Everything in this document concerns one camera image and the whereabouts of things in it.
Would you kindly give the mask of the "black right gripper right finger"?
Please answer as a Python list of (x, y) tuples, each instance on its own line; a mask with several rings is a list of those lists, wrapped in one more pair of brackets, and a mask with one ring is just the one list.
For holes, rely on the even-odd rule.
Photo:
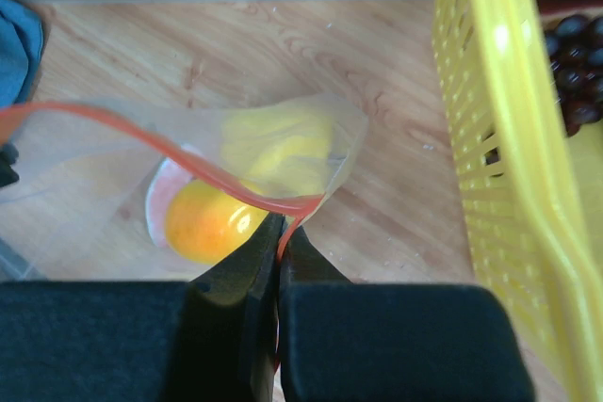
[(354, 283), (296, 231), (281, 264), (289, 401), (532, 401), (497, 298), (475, 285)]

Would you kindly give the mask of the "clear zip bag orange zipper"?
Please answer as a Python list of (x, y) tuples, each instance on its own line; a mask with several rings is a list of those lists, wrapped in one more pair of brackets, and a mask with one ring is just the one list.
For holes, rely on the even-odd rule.
[[(224, 167), (224, 121), (244, 110), (274, 106), (308, 107), (333, 121), (331, 176), (323, 194), (262, 195)], [(1, 146), (16, 147), (13, 169), (20, 177), (1, 188), (1, 263), (7, 281), (192, 281), (217, 265), (160, 249), (149, 237), (145, 196), (168, 157), (194, 180), (283, 219), (275, 254), (278, 327), (285, 247), (345, 182), (367, 127), (362, 110), (333, 95), (257, 108), (167, 108), (114, 100), (5, 108)]]

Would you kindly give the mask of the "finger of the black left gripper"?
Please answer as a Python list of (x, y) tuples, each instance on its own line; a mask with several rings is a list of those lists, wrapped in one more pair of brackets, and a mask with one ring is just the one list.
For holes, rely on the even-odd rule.
[(20, 177), (13, 169), (19, 157), (16, 147), (10, 143), (4, 143), (0, 151), (0, 188), (16, 184)]

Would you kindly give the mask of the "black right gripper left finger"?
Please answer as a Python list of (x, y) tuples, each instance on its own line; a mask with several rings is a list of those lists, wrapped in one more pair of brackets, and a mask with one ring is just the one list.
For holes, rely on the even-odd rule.
[(5, 281), (5, 401), (269, 401), (276, 348), (269, 215), (192, 281)]

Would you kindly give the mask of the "yellow bell pepper toy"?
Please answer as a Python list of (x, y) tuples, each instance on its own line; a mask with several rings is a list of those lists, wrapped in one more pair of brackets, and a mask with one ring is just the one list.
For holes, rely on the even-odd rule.
[(221, 125), (220, 157), (249, 189), (274, 198), (321, 195), (331, 176), (333, 121), (308, 107), (244, 110)]

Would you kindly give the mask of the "orange mango toy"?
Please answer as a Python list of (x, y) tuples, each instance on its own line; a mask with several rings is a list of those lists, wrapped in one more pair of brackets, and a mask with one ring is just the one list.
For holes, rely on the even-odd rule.
[(194, 180), (169, 204), (164, 233), (176, 253), (213, 265), (249, 240), (267, 215), (265, 210)]

